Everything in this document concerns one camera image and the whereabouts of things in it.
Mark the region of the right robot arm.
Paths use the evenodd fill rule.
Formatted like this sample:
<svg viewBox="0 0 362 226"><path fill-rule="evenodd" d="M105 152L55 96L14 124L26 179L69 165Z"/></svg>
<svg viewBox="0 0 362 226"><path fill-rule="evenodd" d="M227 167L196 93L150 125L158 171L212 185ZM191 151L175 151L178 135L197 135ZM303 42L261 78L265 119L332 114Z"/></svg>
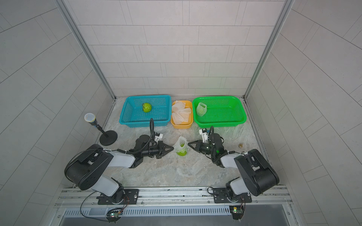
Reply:
<svg viewBox="0 0 362 226"><path fill-rule="evenodd" d="M199 131L201 140L188 143L188 147L208 157L213 164L221 168L234 168L240 177L226 183L225 188L213 189L215 199L226 202L250 202L249 195L259 196L279 184L276 171L257 149L246 153L228 151L224 148L224 139L215 133L214 127Z"/></svg>

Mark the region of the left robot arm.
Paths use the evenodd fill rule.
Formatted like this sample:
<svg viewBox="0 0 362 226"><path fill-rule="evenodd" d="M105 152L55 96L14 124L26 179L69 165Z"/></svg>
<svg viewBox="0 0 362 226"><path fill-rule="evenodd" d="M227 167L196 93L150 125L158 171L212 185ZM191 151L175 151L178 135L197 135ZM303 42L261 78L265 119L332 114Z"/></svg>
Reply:
<svg viewBox="0 0 362 226"><path fill-rule="evenodd" d="M126 202L127 193L123 185L104 174L110 167L133 169L143 162L143 158L161 159L174 147L161 141L162 134L154 131L154 121L150 119L150 135L141 135L130 150L105 150L94 144L74 156L64 169L65 177L80 190L91 189L99 192L98 204L120 204Z"/></svg>

